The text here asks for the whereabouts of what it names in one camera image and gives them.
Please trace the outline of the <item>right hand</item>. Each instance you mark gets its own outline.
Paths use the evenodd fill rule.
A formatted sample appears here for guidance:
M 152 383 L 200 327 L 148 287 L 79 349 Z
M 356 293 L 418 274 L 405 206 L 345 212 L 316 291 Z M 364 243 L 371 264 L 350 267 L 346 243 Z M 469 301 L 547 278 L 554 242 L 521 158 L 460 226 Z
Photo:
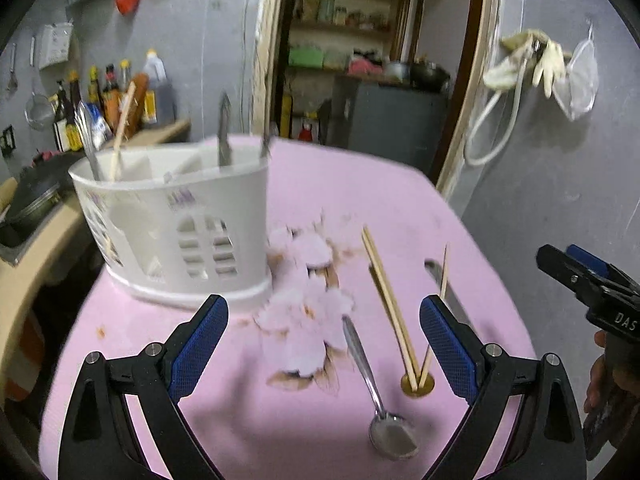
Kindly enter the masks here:
M 603 377 L 605 376 L 605 357 L 599 356 L 592 364 L 590 382 L 586 390 L 584 412 L 590 413 L 600 404 L 602 396 Z M 616 385 L 638 398 L 640 396 L 639 378 L 630 374 L 626 367 L 618 366 L 612 370 Z

